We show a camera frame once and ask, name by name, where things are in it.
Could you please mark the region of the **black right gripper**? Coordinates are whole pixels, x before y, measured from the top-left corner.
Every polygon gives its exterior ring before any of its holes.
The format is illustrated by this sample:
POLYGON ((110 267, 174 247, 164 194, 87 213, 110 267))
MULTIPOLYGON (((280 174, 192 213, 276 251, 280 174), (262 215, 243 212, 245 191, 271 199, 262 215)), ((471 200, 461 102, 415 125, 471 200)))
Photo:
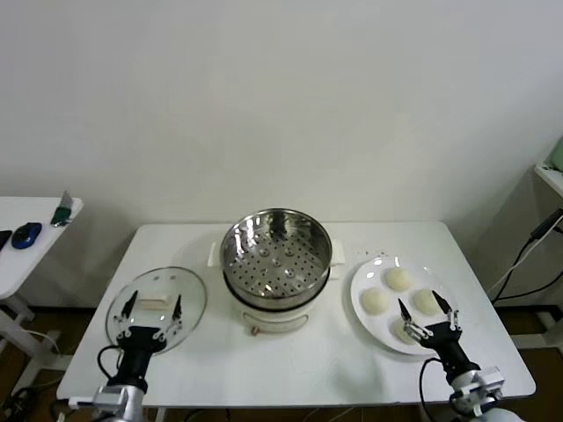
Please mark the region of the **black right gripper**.
POLYGON ((435 290, 432 291, 438 306, 446 316, 443 322, 425 327, 418 325, 412 318, 407 307, 398 299, 400 315, 403 320, 403 331, 414 341, 434 350, 440 358, 446 380, 453 382, 457 377, 470 371, 480 370, 480 366, 469 360, 458 340, 461 338, 461 326, 458 323, 458 311, 435 290))

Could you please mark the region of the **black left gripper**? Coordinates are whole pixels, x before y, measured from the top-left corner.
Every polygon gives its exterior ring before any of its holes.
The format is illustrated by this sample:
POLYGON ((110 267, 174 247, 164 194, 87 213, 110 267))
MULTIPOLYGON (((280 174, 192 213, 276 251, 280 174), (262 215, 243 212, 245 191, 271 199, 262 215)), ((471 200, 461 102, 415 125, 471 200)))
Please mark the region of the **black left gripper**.
POLYGON ((182 295, 177 296, 171 308, 158 312, 159 329, 132 326, 129 329, 130 336, 127 337, 137 295, 138 291, 135 290, 125 301, 121 313, 113 318, 118 346, 123 351, 116 374, 116 384, 147 388, 145 375, 152 355, 162 352, 167 346, 167 338, 176 336, 182 328, 182 295))

